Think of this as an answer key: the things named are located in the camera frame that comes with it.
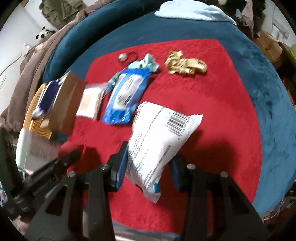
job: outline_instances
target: pearl bead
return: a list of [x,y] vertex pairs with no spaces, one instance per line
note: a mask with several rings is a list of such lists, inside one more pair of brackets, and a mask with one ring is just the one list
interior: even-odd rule
[[120,62],[124,62],[128,59],[128,55],[126,53],[121,53],[119,56],[118,56],[118,60]]

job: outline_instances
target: white towel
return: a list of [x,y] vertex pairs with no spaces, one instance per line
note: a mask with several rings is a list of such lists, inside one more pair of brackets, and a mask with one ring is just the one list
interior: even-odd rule
[[181,18],[204,21],[223,21],[236,25],[220,8],[193,0],[174,0],[165,2],[159,11],[154,13],[161,18]]

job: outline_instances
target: brown blanket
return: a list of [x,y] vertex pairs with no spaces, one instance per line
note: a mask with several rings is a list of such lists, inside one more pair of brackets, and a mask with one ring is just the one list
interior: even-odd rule
[[42,46],[39,44],[34,47],[34,50],[30,53],[30,57],[26,60],[27,63],[24,64],[25,66],[13,91],[10,104],[1,114],[5,129],[13,132],[20,132],[22,129],[27,109],[37,91],[37,85],[46,63],[68,30],[96,9],[112,1],[114,0],[96,1],[94,5],[78,12],[73,21],[53,34],[47,41],[43,42]]

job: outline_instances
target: white package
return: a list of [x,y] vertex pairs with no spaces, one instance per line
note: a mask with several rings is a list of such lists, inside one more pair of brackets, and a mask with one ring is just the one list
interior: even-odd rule
[[139,105],[128,142],[126,177],[153,203],[160,197],[158,182],[165,165],[201,121],[202,115],[186,116],[150,102]]

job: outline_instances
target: red blanket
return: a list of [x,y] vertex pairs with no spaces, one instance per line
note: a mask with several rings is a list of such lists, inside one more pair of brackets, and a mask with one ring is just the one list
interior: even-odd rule
[[[203,60],[205,75],[168,74],[163,64],[172,50],[182,50],[184,58]],[[146,53],[160,64],[152,74],[151,84],[141,102],[156,103],[185,115],[203,114],[198,129],[180,150],[190,163],[213,173],[227,171],[252,202],[261,170],[261,145],[257,116],[233,63],[216,40],[182,40],[131,47],[96,59],[89,68],[86,82],[107,82],[123,66],[120,53]],[[108,102],[103,102],[102,118]],[[131,122],[109,126],[101,121],[77,118],[75,129],[61,152],[84,146],[82,159],[74,166],[77,172],[90,171],[117,153],[122,141],[131,135]],[[186,195],[177,193],[168,167],[160,180],[161,197],[157,204],[144,198],[128,179],[116,194],[109,194],[112,218],[131,228],[180,233],[186,208]]]

